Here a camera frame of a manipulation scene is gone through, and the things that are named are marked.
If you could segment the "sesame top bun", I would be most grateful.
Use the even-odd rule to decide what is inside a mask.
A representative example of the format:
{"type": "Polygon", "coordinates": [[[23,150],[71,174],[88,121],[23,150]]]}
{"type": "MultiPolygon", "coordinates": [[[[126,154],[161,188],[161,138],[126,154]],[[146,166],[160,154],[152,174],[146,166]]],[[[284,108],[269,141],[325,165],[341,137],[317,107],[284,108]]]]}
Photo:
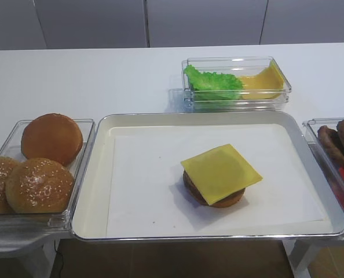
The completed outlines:
{"type": "Polygon", "coordinates": [[[28,159],[16,166],[5,182],[5,195],[16,213],[61,213],[74,187],[74,177],[58,162],[28,159]]]}

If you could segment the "green lettuce leaf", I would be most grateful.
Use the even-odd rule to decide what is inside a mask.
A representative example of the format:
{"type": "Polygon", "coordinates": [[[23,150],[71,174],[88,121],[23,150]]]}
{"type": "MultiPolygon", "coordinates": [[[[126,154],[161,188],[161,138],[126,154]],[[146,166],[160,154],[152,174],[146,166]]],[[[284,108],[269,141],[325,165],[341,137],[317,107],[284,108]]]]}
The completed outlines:
{"type": "Polygon", "coordinates": [[[200,72],[194,66],[184,69],[194,91],[195,101],[237,100],[244,89],[243,82],[232,74],[200,72]]]}

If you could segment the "clear plastic lettuce cheese container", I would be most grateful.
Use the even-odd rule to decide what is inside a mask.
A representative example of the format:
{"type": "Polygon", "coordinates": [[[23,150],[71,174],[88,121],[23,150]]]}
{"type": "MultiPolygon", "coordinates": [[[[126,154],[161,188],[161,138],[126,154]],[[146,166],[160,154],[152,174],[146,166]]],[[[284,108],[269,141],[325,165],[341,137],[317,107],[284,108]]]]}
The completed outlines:
{"type": "Polygon", "coordinates": [[[292,91],[291,85],[280,69],[276,60],[271,56],[254,57],[216,57],[216,58],[188,58],[182,62],[182,84],[184,102],[191,111],[249,111],[249,110],[281,110],[289,101],[292,91]],[[243,100],[242,94],[252,93],[254,90],[242,90],[237,100],[226,101],[195,101],[194,91],[189,84],[184,69],[188,65],[194,66],[200,72],[216,72],[240,76],[254,76],[274,61],[284,79],[284,89],[278,91],[280,95],[266,100],[243,100]]]}

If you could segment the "brown burger patty on tray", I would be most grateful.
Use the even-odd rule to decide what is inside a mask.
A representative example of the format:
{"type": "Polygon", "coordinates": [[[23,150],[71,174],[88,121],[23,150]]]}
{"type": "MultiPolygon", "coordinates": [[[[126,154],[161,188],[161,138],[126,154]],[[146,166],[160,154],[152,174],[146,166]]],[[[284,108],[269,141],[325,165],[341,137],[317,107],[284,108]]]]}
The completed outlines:
{"type": "Polygon", "coordinates": [[[189,177],[186,171],[183,172],[182,177],[183,177],[184,185],[187,188],[187,190],[191,193],[191,195],[196,198],[202,198],[199,190],[197,189],[197,187],[195,187],[194,183],[192,182],[191,178],[189,177]]]}

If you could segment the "bottom burger bun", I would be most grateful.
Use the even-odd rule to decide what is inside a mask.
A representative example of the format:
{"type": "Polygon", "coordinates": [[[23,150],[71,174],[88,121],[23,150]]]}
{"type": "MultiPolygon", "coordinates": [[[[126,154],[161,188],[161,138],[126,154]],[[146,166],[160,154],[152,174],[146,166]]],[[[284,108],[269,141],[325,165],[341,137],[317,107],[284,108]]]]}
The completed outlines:
{"type": "Polygon", "coordinates": [[[214,204],[208,204],[196,188],[187,188],[187,190],[191,194],[191,196],[202,206],[210,206],[218,209],[223,209],[239,202],[239,200],[243,197],[246,189],[242,189],[233,194],[230,194],[229,196],[215,202],[214,204]]]}

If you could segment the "yellow cheese slice on burger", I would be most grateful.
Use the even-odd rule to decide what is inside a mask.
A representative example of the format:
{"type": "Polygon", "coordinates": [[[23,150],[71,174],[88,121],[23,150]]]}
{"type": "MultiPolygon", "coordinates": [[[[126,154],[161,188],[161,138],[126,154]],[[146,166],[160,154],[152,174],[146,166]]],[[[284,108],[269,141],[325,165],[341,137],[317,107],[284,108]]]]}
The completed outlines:
{"type": "Polygon", "coordinates": [[[230,144],[183,160],[181,165],[209,206],[263,179],[230,144]]]}

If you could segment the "white parchment paper sheet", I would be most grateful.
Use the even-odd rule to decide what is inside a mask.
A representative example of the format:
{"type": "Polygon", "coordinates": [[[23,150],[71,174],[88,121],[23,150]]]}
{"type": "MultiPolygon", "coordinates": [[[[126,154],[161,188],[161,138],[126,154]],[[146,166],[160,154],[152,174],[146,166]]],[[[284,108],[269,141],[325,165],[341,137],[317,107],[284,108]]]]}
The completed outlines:
{"type": "Polygon", "coordinates": [[[320,199],[283,126],[115,129],[110,237],[297,235],[330,230],[320,199]],[[230,144],[262,176],[228,208],[199,205],[181,162],[230,144]]]}

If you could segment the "yellow cheese slice in container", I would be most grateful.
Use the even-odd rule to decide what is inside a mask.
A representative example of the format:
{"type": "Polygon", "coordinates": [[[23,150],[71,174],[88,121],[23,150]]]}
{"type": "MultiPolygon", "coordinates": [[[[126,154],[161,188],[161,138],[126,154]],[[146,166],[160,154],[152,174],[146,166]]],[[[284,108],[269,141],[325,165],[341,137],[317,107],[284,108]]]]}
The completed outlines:
{"type": "Polygon", "coordinates": [[[284,79],[274,61],[254,76],[240,76],[244,90],[254,90],[252,93],[242,94],[243,100],[266,100],[280,95],[278,91],[284,89],[284,79]]]}

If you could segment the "plain brown bun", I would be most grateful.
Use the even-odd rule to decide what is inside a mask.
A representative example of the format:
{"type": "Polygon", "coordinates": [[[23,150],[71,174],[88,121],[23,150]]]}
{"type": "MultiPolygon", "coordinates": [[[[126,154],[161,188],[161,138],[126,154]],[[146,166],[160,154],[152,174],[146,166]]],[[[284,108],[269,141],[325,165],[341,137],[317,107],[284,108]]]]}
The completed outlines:
{"type": "Polygon", "coordinates": [[[56,113],[31,121],[21,137],[21,153],[27,158],[46,158],[68,166],[82,149],[83,135],[73,119],[56,113]]]}

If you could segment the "clear plastic patty tomato container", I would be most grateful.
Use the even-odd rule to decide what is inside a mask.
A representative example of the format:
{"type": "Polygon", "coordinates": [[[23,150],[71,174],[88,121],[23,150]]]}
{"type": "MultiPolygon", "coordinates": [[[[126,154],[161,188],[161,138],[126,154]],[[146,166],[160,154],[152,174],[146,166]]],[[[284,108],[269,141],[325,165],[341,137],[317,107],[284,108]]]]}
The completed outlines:
{"type": "MultiPolygon", "coordinates": [[[[344,118],[314,118],[306,120],[302,123],[302,131],[316,162],[326,177],[330,190],[332,190],[341,209],[344,211],[344,182],[338,173],[339,167],[333,164],[317,135],[317,131],[321,126],[326,125],[330,129],[336,130],[338,122],[342,120],[344,118]]],[[[344,233],[340,235],[340,238],[344,240],[344,233]]]]}

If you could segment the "brown patty left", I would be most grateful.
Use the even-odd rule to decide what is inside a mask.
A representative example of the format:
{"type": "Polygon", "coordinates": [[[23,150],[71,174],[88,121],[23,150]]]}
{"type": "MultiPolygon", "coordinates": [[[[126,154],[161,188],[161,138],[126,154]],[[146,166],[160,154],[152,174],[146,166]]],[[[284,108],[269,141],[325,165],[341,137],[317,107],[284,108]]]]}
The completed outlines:
{"type": "Polygon", "coordinates": [[[324,125],[318,129],[317,135],[333,164],[344,169],[344,147],[337,131],[324,125]]]}

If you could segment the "clear plastic bun container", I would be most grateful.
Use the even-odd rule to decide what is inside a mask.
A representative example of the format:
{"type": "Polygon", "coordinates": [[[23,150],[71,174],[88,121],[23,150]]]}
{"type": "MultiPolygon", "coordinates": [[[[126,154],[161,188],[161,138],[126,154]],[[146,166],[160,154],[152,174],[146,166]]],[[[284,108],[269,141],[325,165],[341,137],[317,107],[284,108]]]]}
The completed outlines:
{"type": "MultiPolygon", "coordinates": [[[[21,229],[23,231],[66,231],[69,229],[73,217],[79,191],[81,188],[86,165],[90,158],[93,142],[96,137],[96,124],[92,119],[75,119],[79,126],[83,145],[76,159],[68,166],[70,173],[74,177],[74,187],[68,201],[67,208],[61,213],[44,214],[0,214],[0,231],[13,231],[21,229]]],[[[24,129],[30,120],[18,121],[8,135],[4,144],[0,148],[0,156],[7,156],[23,162],[26,160],[21,153],[21,138],[24,129]]]]}

